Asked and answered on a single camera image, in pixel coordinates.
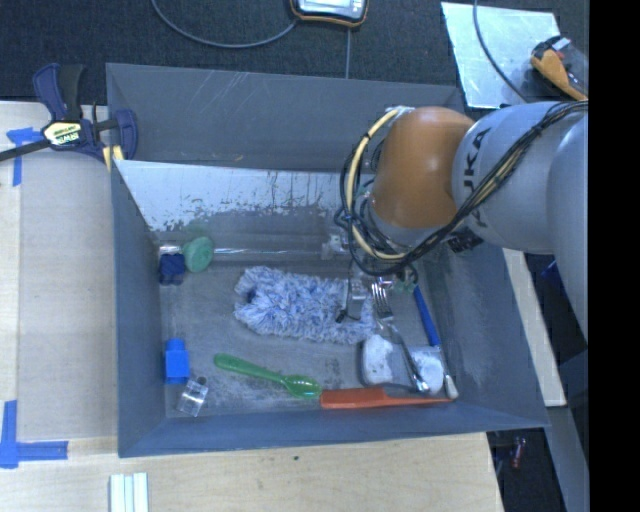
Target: electronic device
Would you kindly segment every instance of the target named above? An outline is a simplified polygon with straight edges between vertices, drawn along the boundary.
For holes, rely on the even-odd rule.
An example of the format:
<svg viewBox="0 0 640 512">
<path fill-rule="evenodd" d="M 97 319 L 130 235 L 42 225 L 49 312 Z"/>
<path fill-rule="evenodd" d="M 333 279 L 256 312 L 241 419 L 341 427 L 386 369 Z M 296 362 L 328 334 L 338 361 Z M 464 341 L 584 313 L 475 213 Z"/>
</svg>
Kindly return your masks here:
<svg viewBox="0 0 640 512">
<path fill-rule="evenodd" d="M 588 99 L 589 61 L 566 37 L 555 36 L 536 45 L 531 52 L 531 65 L 568 98 Z"/>
<path fill-rule="evenodd" d="M 328 21 L 357 27 L 367 15 L 367 0 L 290 0 L 291 10 L 305 21 Z"/>
</svg>

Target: orange object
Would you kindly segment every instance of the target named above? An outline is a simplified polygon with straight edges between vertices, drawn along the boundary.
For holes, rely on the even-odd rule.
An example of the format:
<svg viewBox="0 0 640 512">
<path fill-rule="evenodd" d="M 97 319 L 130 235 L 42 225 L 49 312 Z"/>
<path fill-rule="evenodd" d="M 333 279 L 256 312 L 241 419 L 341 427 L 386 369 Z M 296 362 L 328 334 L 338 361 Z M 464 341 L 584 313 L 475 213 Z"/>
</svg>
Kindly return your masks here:
<svg viewBox="0 0 640 512">
<path fill-rule="evenodd" d="M 381 386 L 350 389 L 326 389 L 320 395 L 323 409 L 364 409 L 394 405 L 432 405 L 452 402 L 443 397 L 389 396 Z"/>
<path fill-rule="evenodd" d="M 586 94 L 576 89 L 569 80 L 569 75 L 567 75 L 567 70 L 562 63 L 562 56 L 559 52 L 546 50 L 540 56 L 532 55 L 531 64 L 553 85 L 574 100 L 584 101 L 589 99 Z"/>
<path fill-rule="evenodd" d="M 474 121 L 444 107 L 401 115 L 384 141 L 371 203 L 386 223 L 427 229 L 446 225 L 457 207 L 451 190 L 453 160 Z"/>
</svg>

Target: cable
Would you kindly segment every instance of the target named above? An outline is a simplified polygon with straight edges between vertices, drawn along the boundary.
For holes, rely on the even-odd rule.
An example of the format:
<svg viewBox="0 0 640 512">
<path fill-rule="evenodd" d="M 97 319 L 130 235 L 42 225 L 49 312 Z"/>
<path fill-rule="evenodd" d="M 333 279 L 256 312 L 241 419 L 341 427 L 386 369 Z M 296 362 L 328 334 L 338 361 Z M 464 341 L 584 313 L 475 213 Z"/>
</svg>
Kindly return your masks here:
<svg viewBox="0 0 640 512">
<path fill-rule="evenodd" d="M 351 28 L 347 27 L 347 63 L 345 65 L 344 77 L 349 78 L 349 65 L 351 62 Z"/>
<path fill-rule="evenodd" d="M 496 70 L 496 72 L 500 75 L 500 77 L 504 80 L 504 82 L 513 90 L 513 92 L 515 92 L 522 99 L 522 101 L 524 101 L 525 103 L 529 103 L 529 100 L 524 97 L 524 95 L 520 92 L 520 90 L 514 85 L 514 83 L 511 80 L 509 80 L 509 78 L 507 77 L 507 75 L 504 74 L 502 69 L 500 69 L 500 66 L 498 66 L 498 63 L 493 59 L 493 57 L 491 56 L 491 52 L 489 52 L 489 48 L 487 48 L 487 45 L 484 42 L 484 38 L 482 37 L 482 34 L 480 32 L 480 24 L 478 23 L 478 0 L 473 1 L 473 25 L 476 29 L 476 35 L 478 36 L 478 41 L 480 42 L 480 46 L 482 46 L 482 50 L 484 51 L 484 54 L 487 56 L 487 59 L 489 59 L 489 62 L 493 66 L 493 69 Z"/>
<path fill-rule="evenodd" d="M 255 43 L 246 43 L 246 44 L 226 44 L 226 43 L 217 43 L 215 41 L 209 41 L 207 39 L 202 39 L 198 36 L 195 36 L 193 34 L 190 34 L 189 32 L 181 29 L 180 27 L 178 27 L 177 25 L 175 25 L 171 20 L 169 20 L 164 13 L 160 10 L 160 7 L 158 7 L 157 1 L 156 0 L 151 0 L 151 5 L 153 6 L 154 10 L 156 11 L 156 14 L 158 16 L 160 16 L 160 19 L 162 21 L 164 21 L 169 27 L 171 27 L 173 30 L 175 30 L 176 32 L 178 32 L 179 34 L 182 34 L 184 37 L 191 39 L 192 41 L 195 41 L 197 43 L 201 43 L 201 44 L 205 44 L 207 46 L 214 46 L 216 48 L 227 48 L 227 49 L 232 49 L 232 50 L 241 50 L 241 49 L 245 49 L 245 48 L 256 48 L 258 46 L 264 46 L 266 44 L 269 43 L 273 43 L 274 41 L 277 41 L 278 39 L 286 36 L 289 32 L 291 32 L 291 30 L 293 30 L 293 28 L 298 24 L 298 20 L 295 19 L 293 20 L 293 22 L 287 27 L 285 28 L 282 32 L 280 32 L 279 34 L 276 34 L 273 37 L 270 37 L 268 39 L 264 39 L 262 41 L 257 41 Z"/>
<path fill-rule="evenodd" d="M 362 215 L 357 214 L 353 208 L 353 193 L 355 190 L 356 175 L 359 172 L 362 154 L 371 137 L 384 124 L 390 121 L 398 113 L 398 110 L 391 110 L 381 117 L 373 127 L 365 134 L 353 153 L 351 161 L 345 164 L 345 169 L 340 180 L 340 195 L 343 200 L 343 207 L 336 212 L 334 220 L 336 224 L 346 230 L 349 240 L 349 252 L 353 260 L 360 269 L 373 276 L 385 276 L 395 274 L 411 265 L 418 258 L 421 258 L 434 249 L 440 242 L 455 231 L 476 208 L 482 205 L 498 188 L 511 176 L 518 167 L 519 162 L 524 158 L 531 144 L 549 126 L 555 124 L 569 114 L 585 111 L 588 109 L 588 101 L 563 102 L 552 105 L 542 119 L 522 135 L 498 160 L 491 171 L 480 181 L 474 192 L 465 200 L 458 209 L 453 219 L 444 227 L 432 233 L 414 249 L 404 253 L 399 253 L 396 248 L 383 241 L 383 237 L 372 237 L 375 228 L 367 226 Z M 344 187 L 345 170 L 349 168 L 347 176 L 347 189 Z M 365 258 L 358 253 L 362 250 Z"/>
</svg>

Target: green bottle cap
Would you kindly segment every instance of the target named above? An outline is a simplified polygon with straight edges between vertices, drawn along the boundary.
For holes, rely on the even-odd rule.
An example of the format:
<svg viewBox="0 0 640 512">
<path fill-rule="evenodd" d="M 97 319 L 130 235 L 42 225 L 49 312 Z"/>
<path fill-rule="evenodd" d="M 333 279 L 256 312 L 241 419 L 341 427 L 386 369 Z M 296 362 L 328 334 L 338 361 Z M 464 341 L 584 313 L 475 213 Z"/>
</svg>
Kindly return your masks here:
<svg viewBox="0 0 640 512">
<path fill-rule="evenodd" d="M 201 236 L 182 246 L 184 263 L 190 272 L 202 272 L 213 259 L 213 242 Z"/>
</svg>

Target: metal fork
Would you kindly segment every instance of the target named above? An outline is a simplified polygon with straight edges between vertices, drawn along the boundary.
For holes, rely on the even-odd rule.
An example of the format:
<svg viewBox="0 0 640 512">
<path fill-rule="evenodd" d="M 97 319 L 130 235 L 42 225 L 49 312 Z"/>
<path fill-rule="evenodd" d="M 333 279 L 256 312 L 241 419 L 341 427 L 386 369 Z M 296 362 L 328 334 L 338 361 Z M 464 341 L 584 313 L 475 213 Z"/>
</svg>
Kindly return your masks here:
<svg viewBox="0 0 640 512">
<path fill-rule="evenodd" d="M 402 347 L 407 371 L 409 372 L 409 377 L 411 377 L 413 385 L 420 393 L 427 393 L 429 391 L 429 386 L 420 376 L 420 370 L 416 366 L 413 357 L 411 357 L 411 352 L 409 352 L 409 348 L 400 335 L 398 328 L 395 326 L 393 311 L 391 311 L 391 306 L 389 306 L 389 301 L 387 299 L 387 290 L 379 283 L 374 282 L 371 285 L 371 293 L 373 295 L 373 307 L 376 312 L 376 318 L 380 324 L 382 324 L 383 327 L 386 327 L 391 333 L 391 341 Z"/>
</svg>

